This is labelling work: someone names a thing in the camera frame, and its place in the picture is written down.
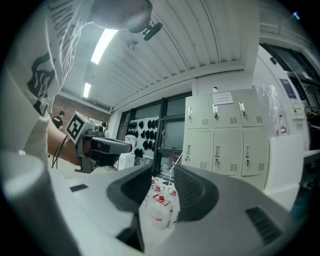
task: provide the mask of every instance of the floor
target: floor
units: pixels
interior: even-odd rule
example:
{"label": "floor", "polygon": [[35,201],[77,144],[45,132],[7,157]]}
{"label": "floor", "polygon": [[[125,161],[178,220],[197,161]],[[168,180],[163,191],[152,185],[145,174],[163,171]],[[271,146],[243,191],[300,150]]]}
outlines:
{"label": "floor", "polygon": [[[51,169],[52,166],[52,155],[49,158],[49,164],[48,168]],[[115,172],[115,169],[112,166],[108,167],[97,167],[92,173],[87,174],[87,173],[81,173],[75,171],[75,169],[79,169],[79,166],[76,166],[70,162],[67,162],[63,159],[58,160],[58,170],[61,172],[63,177],[68,180],[68,179],[74,179],[74,178],[81,178],[85,177],[88,175],[98,175],[98,174],[107,174],[108,172]]]}

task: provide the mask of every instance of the ceiling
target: ceiling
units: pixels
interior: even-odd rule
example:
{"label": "ceiling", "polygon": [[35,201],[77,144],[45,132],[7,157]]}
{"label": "ceiling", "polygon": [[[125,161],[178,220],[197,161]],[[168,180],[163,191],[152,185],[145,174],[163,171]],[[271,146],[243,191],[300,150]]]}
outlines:
{"label": "ceiling", "polygon": [[84,84],[89,83],[87,102],[116,109],[144,90],[155,91],[161,83],[170,84],[174,77],[190,71],[197,74],[203,67],[210,70],[221,63],[245,63],[250,49],[248,33],[254,31],[259,40],[259,15],[252,18],[257,20],[257,29],[251,29],[251,14],[244,18],[249,7],[243,3],[254,8],[252,2],[153,0],[151,18],[163,24],[161,31],[150,41],[144,41],[141,33],[118,31],[98,65],[90,59],[103,29],[89,24],[82,30],[62,94],[84,101]]}

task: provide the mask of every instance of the black graphic print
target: black graphic print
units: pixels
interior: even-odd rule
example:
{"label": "black graphic print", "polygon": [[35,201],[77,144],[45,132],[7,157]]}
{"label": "black graphic print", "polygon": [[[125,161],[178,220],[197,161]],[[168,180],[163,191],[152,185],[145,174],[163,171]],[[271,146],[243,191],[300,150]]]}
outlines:
{"label": "black graphic print", "polygon": [[50,63],[50,54],[38,57],[32,64],[32,78],[27,83],[30,92],[37,97],[37,102],[33,105],[35,110],[44,116],[48,107],[48,88],[55,77],[55,69],[47,71],[48,63]]}

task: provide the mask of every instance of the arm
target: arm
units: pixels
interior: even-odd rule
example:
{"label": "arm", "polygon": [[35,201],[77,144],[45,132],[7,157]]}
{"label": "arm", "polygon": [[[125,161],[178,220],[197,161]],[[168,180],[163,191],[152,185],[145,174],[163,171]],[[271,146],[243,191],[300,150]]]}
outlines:
{"label": "arm", "polygon": [[[58,148],[60,142],[66,137],[66,134],[58,130],[52,120],[50,120],[47,134],[47,147],[48,153],[50,155],[54,155],[56,149]],[[75,144],[67,139],[63,144],[63,148],[61,149],[60,158],[74,164],[80,165],[79,157],[76,152]]]}

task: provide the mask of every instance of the paper sign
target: paper sign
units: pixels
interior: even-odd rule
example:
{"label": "paper sign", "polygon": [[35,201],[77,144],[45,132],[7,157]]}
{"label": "paper sign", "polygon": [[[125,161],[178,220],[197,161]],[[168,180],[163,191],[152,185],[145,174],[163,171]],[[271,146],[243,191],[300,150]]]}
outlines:
{"label": "paper sign", "polygon": [[281,79],[281,78],[280,78],[280,82],[282,83],[282,85],[283,85],[283,87],[284,87],[284,89],[285,89],[286,94],[288,95],[288,97],[289,97],[290,99],[296,99],[297,96],[296,96],[294,90],[292,89],[289,81],[288,81],[287,79]]}
{"label": "paper sign", "polygon": [[234,100],[232,99],[231,92],[213,94],[213,104],[214,105],[223,105],[223,104],[232,104]]}

